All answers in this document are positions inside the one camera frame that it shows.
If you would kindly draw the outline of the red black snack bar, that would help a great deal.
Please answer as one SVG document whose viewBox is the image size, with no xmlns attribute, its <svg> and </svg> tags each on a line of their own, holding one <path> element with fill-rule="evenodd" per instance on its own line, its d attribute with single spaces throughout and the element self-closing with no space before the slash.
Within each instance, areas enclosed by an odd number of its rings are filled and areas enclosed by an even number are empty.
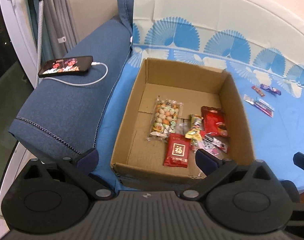
<svg viewBox="0 0 304 240">
<path fill-rule="evenodd" d="M 207 142 L 210 142 L 217 148 L 221 149 L 223 152 L 227 153 L 228 152 L 228 146 L 222 142 L 221 140 L 207 134 L 205 131 L 200 131 L 202 139 L 206 140 Z"/>
</svg>

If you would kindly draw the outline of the blue denim sofa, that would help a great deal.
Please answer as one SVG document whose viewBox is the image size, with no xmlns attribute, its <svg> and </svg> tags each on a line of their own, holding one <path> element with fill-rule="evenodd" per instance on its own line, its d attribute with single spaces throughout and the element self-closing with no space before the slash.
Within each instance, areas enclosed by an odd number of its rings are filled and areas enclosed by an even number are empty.
<svg viewBox="0 0 304 240">
<path fill-rule="evenodd" d="M 76 158 L 96 144 L 105 109 L 131 54 L 134 0 L 79 42 L 69 57 L 92 56 L 81 75 L 44 79 L 23 104 L 9 133 L 39 159 Z"/>
</svg>

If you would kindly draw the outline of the grey curtain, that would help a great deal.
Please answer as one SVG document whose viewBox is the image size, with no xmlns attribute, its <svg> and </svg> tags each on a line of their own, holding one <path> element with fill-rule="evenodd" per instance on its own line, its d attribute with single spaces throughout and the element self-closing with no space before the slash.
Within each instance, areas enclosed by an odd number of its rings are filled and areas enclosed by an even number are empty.
<svg viewBox="0 0 304 240">
<path fill-rule="evenodd" d="M 44 20 L 51 55 L 55 59 L 65 56 L 78 42 L 68 0 L 44 0 Z"/>
</svg>

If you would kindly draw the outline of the purple candy bar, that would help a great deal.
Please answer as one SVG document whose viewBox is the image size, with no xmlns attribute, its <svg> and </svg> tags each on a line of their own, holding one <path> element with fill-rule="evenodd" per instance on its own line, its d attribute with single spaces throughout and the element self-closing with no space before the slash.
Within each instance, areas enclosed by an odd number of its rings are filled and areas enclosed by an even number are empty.
<svg viewBox="0 0 304 240">
<path fill-rule="evenodd" d="M 268 85 L 265 85 L 265 84 L 261 84 L 260 85 L 260 89 L 266 91 L 266 92 L 269 92 L 271 94 L 274 94 L 274 95 L 279 95 L 281 96 L 281 91 L 275 87 L 271 87 L 271 86 L 268 86 Z"/>
</svg>

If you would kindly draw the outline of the small red orange bar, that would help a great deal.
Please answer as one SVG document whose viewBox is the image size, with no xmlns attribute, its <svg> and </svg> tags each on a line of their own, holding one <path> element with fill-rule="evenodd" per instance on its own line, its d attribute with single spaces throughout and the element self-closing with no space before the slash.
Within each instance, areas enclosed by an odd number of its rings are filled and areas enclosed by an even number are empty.
<svg viewBox="0 0 304 240">
<path fill-rule="evenodd" d="M 257 87 L 257 86 L 252 86 L 251 87 L 259 96 L 264 97 L 265 94 Z"/>
</svg>

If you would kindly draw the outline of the clear bag of pastel candies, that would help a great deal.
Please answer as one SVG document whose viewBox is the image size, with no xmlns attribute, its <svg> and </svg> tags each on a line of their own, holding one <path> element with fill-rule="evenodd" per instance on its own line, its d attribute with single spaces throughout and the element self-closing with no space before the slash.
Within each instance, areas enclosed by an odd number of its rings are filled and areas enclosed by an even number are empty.
<svg viewBox="0 0 304 240">
<path fill-rule="evenodd" d="M 210 142 L 207 142 L 204 139 L 201 139 L 199 141 L 196 141 L 196 140 L 192 139 L 191 143 L 192 143 L 192 147 L 193 147 L 194 151 L 202 149 L 202 150 L 205 150 L 206 152 L 208 152 L 212 155 L 219 155 L 219 154 L 225 153 L 221 149 L 217 148 L 216 146 L 214 146 Z"/>
</svg>

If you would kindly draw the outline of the dark red snack pouch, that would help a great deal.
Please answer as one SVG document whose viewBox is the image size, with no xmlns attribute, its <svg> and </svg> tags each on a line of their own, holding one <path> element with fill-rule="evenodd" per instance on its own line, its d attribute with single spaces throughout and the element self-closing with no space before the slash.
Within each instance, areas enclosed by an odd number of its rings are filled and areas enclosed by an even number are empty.
<svg viewBox="0 0 304 240">
<path fill-rule="evenodd" d="M 202 106 L 201 114 L 206 134 L 211 136 L 228 137 L 225 115 L 222 109 Z"/>
</svg>

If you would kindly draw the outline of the blue white fan-pattern sheet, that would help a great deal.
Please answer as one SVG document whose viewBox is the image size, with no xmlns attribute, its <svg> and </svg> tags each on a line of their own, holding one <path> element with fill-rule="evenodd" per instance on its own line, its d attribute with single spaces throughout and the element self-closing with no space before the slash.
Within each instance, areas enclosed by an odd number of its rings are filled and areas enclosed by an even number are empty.
<svg viewBox="0 0 304 240">
<path fill-rule="evenodd" d="M 120 187 L 110 167 L 116 135 L 134 80 L 148 57 L 229 71 L 241 95 L 266 93 L 270 118 L 245 105 L 255 155 L 275 175 L 304 192 L 304 171 L 294 165 L 304 153 L 304 0 L 134 0 L 133 51 L 99 129 L 95 174 Z"/>
</svg>

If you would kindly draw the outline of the yellow snack wrapper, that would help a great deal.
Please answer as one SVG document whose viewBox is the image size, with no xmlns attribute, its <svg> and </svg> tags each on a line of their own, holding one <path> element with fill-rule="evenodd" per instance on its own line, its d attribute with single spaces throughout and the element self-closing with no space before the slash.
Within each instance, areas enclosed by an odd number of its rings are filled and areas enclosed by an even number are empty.
<svg viewBox="0 0 304 240">
<path fill-rule="evenodd" d="M 190 119 L 191 119 L 191 126 L 188 132 L 185 134 L 185 138 L 199 141 L 202 139 L 200 131 L 202 130 L 203 118 L 200 115 L 191 114 Z"/>
</svg>

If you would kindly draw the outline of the black smartphone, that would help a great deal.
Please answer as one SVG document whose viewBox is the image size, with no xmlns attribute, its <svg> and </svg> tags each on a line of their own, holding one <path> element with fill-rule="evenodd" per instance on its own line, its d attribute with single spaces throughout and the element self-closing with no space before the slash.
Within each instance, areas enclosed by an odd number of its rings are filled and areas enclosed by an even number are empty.
<svg viewBox="0 0 304 240">
<path fill-rule="evenodd" d="M 89 70 L 93 62 L 92 56 L 67 57 L 47 61 L 39 70 L 38 77 L 73 75 Z"/>
</svg>

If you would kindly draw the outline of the brown cardboard box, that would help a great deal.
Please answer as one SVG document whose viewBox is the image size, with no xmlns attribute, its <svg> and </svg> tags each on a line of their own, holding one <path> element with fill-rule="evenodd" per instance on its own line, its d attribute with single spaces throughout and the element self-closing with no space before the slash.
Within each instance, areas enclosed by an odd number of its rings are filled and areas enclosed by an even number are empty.
<svg viewBox="0 0 304 240">
<path fill-rule="evenodd" d="M 203 106 L 225 113 L 228 156 L 240 165 L 255 159 L 245 109 L 231 74 L 225 70 L 148 58 L 132 88 L 111 157 L 119 181 L 140 190 L 165 190 L 195 184 L 202 175 L 193 157 L 188 167 L 166 167 L 166 143 L 148 139 L 157 99 L 183 104 L 180 117 L 199 114 Z"/>
</svg>

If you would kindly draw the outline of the silver purple snack pouch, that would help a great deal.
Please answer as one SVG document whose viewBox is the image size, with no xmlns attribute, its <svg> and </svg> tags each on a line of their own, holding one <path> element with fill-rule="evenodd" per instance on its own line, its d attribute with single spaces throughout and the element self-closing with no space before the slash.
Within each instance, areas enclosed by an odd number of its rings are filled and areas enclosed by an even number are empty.
<svg viewBox="0 0 304 240">
<path fill-rule="evenodd" d="M 272 106 L 270 106 L 267 102 L 265 102 L 263 99 L 261 98 L 253 99 L 250 96 L 244 94 L 243 100 L 249 103 L 250 105 L 256 107 L 257 109 L 268 115 L 269 117 L 273 118 L 275 109 Z"/>
</svg>

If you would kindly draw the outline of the red foil snack packet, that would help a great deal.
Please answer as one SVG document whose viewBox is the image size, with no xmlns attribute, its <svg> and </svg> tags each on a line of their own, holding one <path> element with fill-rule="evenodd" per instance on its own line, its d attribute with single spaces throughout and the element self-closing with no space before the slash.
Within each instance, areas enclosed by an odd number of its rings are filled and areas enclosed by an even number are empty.
<svg viewBox="0 0 304 240">
<path fill-rule="evenodd" d="M 171 133 L 167 142 L 167 153 L 163 162 L 169 167 L 188 167 L 188 155 L 191 140 L 184 135 Z"/>
</svg>

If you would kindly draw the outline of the clear bag of mixed nuts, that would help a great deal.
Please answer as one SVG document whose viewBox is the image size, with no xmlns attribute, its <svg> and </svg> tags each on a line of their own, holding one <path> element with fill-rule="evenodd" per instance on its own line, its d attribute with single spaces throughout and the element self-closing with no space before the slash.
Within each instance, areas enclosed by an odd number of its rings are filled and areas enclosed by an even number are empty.
<svg viewBox="0 0 304 240">
<path fill-rule="evenodd" d="M 182 108 L 182 102 L 157 98 L 147 140 L 166 141 L 171 134 L 175 133 L 182 114 Z"/>
</svg>

